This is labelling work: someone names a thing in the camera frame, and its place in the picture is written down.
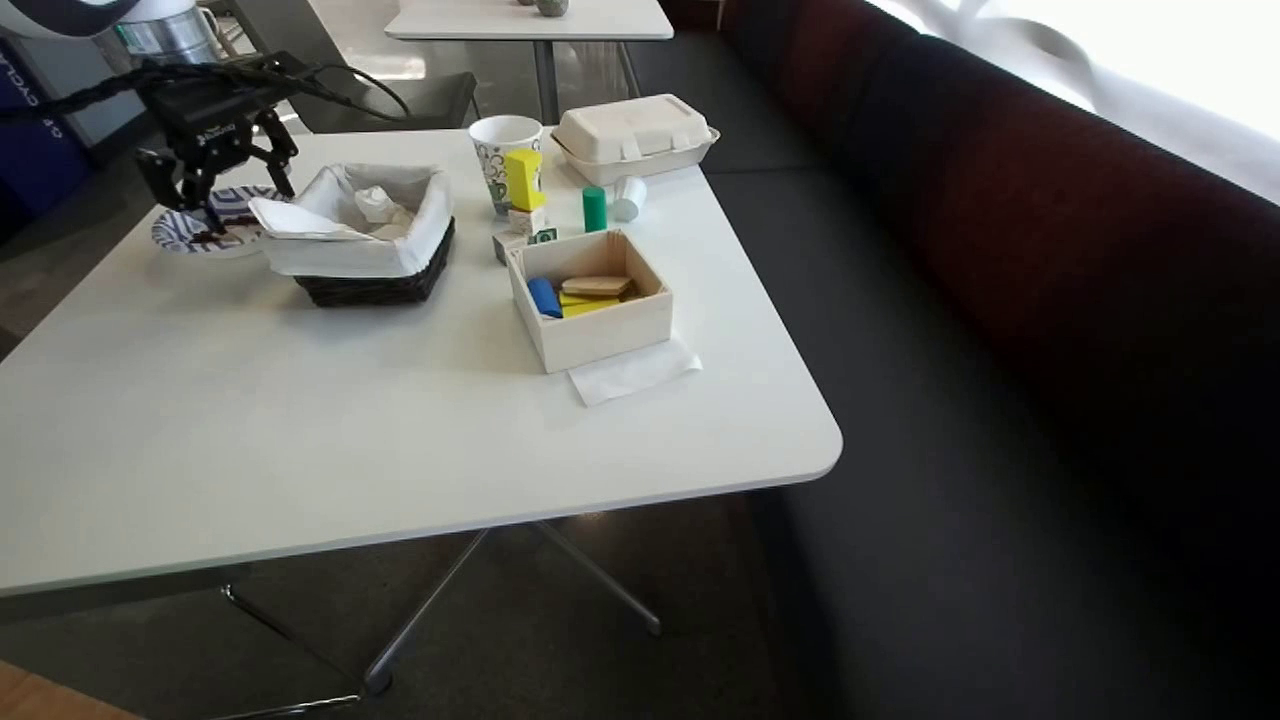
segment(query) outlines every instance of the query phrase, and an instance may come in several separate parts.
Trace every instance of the small box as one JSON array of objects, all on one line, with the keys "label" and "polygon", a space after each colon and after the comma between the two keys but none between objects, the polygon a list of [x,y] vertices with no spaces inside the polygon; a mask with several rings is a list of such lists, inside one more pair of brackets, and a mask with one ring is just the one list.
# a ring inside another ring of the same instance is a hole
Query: small box
[{"label": "small box", "polygon": [[[527,243],[523,251],[509,256],[509,276],[516,314],[523,320],[544,373],[665,345],[672,334],[672,287],[653,272],[625,232]],[[534,276],[631,276],[635,292],[618,306],[558,320],[535,312],[527,295]]]},{"label": "small box", "polygon": [[679,94],[635,94],[563,113],[558,142],[598,184],[702,162],[722,131]]}]

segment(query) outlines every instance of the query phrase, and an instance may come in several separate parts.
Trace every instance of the white cup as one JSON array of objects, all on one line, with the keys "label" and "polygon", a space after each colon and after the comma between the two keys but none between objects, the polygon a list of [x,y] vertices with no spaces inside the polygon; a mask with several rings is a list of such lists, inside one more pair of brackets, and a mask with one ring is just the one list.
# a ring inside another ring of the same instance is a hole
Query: white cup
[{"label": "white cup", "polygon": [[509,147],[535,147],[535,141],[544,131],[547,129],[542,119],[534,119],[534,114],[486,114],[486,119],[478,119],[469,129],[495,214],[512,213],[512,190],[509,190],[509,176],[505,176],[505,150]]}]

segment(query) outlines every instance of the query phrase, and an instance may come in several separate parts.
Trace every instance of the white table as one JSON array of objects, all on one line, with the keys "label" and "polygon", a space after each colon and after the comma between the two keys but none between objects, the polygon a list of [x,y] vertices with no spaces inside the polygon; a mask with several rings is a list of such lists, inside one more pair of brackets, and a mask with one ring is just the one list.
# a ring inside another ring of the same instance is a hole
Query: white table
[{"label": "white table", "polygon": [[[301,135],[321,162],[436,162],[456,246],[429,305],[314,306],[257,256],[119,246],[0,362],[0,594],[723,497],[824,476],[840,428],[707,179],[631,241],[704,373],[584,406],[494,258],[464,131]],[[552,158],[552,218],[580,218]]]},{"label": "white table", "polygon": [[672,40],[657,0],[570,0],[563,17],[542,17],[516,0],[399,0],[390,24],[399,40],[534,40],[534,72],[544,119],[560,119],[558,40]]}]

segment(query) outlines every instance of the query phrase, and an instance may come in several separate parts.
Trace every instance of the black couch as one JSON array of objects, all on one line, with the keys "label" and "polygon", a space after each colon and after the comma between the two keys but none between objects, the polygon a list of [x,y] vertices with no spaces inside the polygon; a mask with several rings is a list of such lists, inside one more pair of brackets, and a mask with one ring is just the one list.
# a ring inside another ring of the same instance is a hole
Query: black couch
[{"label": "black couch", "polygon": [[1280,213],[864,0],[631,43],[845,428],[811,717],[1276,717]]}]

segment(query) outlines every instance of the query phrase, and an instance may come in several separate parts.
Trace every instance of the metal table base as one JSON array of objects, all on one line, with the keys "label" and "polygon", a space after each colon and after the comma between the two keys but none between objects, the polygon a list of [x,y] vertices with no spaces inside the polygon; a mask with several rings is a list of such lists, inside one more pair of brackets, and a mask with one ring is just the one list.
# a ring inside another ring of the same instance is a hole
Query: metal table base
[{"label": "metal table base", "polygon": [[[627,590],[618,576],[610,576],[592,554],[584,554],[576,544],[570,544],[552,524],[535,524],[580,572],[587,572],[610,594],[618,594],[621,604],[627,604],[644,628],[653,637],[665,631],[665,618],[635,594]],[[451,581],[471,565],[471,554],[479,551],[479,544],[494,530],[478,530],[471,544],[447,565],[447,572],[423,590],[423,599],[397,622],[397,631],[379,642],[379,653],[372,653],[372,659],[361,670],[361,684],[351,693],[335,693],[335,695],[308,695],[308,698],[292,698],[292,704],[271,704],[271,707],[249,707],[249,711],[234,711],[234,717],[217,717],[217,720],[254,720],[254,717],[304,717],[318,707],[335,707],[335,704],[361,704],[372,695],[386,695],[394,689],[394,659],[397,653],[408,642],[408,637],[416,631],[416,622],[436,608],[436,599],[451,589]],[[281,622],[267,608],[254,604],[249,594],[237,590],[237,584],[226,584],[222,594],[242,608],[249,618],[265,622],[267,631],[284,637],[287,642],[304,648],[314,659],[321,659],[321,653],[308,648],[308,639],[301,639],[295,631],[287,631],[287,622]]]},{"label": "metal table base", "polygon": [[[625,85],[627,85],[627,94],[640,94],[635,88],[635,69],[631,69],[631,54],[625,43],[613,43],[618,46],[618,58],[625,69]],[[535,40],[534,43],[534,78],[535,78],[535,113],[544,123],[560,123],[560,78],[558,78],[558,43],[552,40]]]}]

